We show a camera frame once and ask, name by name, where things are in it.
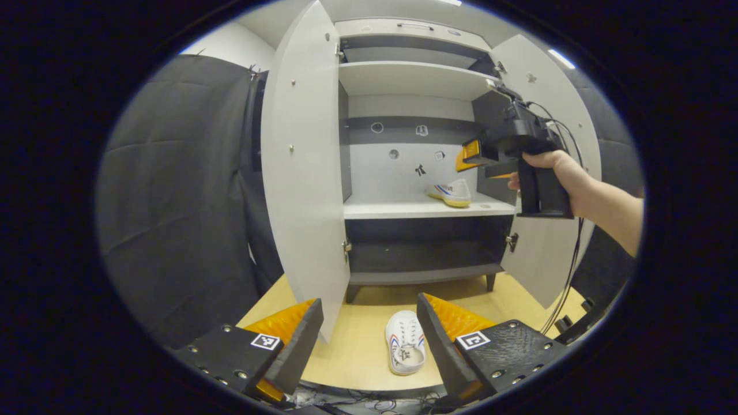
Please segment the sticker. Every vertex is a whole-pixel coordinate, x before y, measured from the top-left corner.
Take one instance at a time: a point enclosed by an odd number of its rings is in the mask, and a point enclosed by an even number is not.
[[[473,348],[487,344],[490,341],[487,336],[482,334],[482,332],[473,332],[456,338],[466,350],[472,350]]]
[[[266,350],[274,350],[279,344],[279,337],[269,335],[258,335],[251,342],[251,346],[261,347]]]

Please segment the cabinet handle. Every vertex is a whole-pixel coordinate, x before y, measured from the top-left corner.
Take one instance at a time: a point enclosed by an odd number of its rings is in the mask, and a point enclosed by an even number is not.
[[[403,22],[403,23],[398,23],[398,24],[397,24],[397,27],[403,27],[403,26],[417,26],[417,27],[425,27],[425,28],[427,28],[428,30],[430,30],[431,32],[433,31],[433,27],[432,27],[432,26],[428,26],[427,24],[406,23],[406,22]]]

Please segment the cabinet shelf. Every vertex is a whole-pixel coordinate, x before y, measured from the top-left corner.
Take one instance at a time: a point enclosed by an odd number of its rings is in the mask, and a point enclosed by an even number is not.
[[[339,65],[339,80],[348,96],[423,95],[472,101],[489,92],[489,75],[453,66],[403,61]]]
[[[500,258],[478,240],[354,241],[351,283],[420,284],[502,271]]]
[[[388,193],[362,197],[353,194],[343,205],[344,219],[406,219],[514,215],[515,206],[481,193],[472,193],[468,207],[450,207],[422,193]]]

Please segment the white wall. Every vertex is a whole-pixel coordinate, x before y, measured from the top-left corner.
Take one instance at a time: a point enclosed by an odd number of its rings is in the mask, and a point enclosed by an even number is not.
[[[200,55],[223,59],[246,68],[255,65],[255,71],[259,68],[262,71],[269,69],[275,54],[273,47],[235,22],[225,24],[205,35],[180,54],[197,55],[200,51],[202,51]]]

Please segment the door hinge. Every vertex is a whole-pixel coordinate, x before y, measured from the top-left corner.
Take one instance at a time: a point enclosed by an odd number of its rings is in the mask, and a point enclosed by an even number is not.
[[[341,246],[343,247],[343,260],[345,263],[348,263],[348,251],[352,248],[351,243],[349,241],[344,241],[341,243]]]
[[[506,236],[505,242],[510,245],[510,252],[515,252],[515,246],[517,245],[517,233],[513,236]]]

